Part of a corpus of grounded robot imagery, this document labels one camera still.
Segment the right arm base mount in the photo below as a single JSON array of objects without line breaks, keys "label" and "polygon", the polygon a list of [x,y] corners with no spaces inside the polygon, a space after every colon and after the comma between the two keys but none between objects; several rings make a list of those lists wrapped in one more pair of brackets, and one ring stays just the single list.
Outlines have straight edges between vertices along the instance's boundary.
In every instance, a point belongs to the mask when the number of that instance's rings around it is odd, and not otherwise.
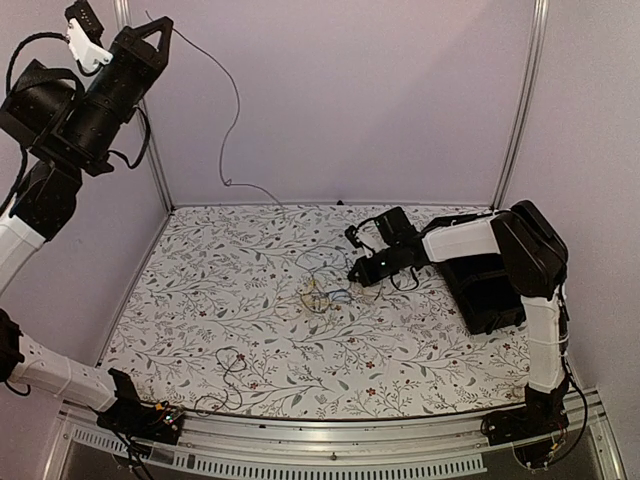
[{"label": "right arm base mount", "polygon": [[491,446],[524,441],[516,459],[533,469],[548,464],[564,444],[568,417],[562,400],[527,400],[523,407],[496,410],[482,419],[480,431]]}]

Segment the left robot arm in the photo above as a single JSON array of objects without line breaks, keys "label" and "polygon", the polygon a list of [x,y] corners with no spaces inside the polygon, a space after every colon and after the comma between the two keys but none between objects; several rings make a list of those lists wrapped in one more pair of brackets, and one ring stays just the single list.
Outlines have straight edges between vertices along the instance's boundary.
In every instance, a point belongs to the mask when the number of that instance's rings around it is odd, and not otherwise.
[{"label": "left robot arm", "polygon": [[[95,19],[69,16],[69,45],[84,42],[94,60],[83,65],[90,85],[67,68],[32,60],[8,82],[1,128],[20,146],[21,167],[1,206],[1,286],[51,241],[73,216],[82,176],[113,172],[111,145],[121,127],[140,113],[140,103],[169,63],[173,21],[164,16],[124,27],[109,49],[99,43]],[[129,375],[93,369],[45,349],[1,314],[1,379],[49,391],[109,412],[128,434],[148,426],[148,412]]]}]

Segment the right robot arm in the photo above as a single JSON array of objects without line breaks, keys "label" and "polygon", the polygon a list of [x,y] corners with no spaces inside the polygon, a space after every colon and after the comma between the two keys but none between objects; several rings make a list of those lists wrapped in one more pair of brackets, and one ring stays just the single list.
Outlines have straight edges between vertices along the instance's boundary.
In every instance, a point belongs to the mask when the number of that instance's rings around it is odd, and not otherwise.
[{"label": "right robot arm", "polygon": [[377,249],[360,225],[344,235],[364,254],[348,273],[364,287],[403,269],[419,270],[451,260],[497,255],[511,289],[520,297],[528,324],[529,394],[563,395],[569,379],[564,364],[568,322],[564,305],[568,248],[530,200],[506,210],[436,217],[418,229],[394,207],[371,218],[385,247]]}]

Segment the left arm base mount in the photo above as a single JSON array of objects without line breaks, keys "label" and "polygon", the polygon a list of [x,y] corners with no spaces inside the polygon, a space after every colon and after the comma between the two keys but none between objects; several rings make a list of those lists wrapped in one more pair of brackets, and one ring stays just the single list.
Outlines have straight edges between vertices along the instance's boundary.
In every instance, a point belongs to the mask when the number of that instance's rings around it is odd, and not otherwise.
[{"label": "left arm base mount", "polygon": [[111,368],[115,383],[115,403],[97,412],[97,425],[123,436],[176,445],[184,425],[184,409],[168,401],[144,403],[130,376]]}]

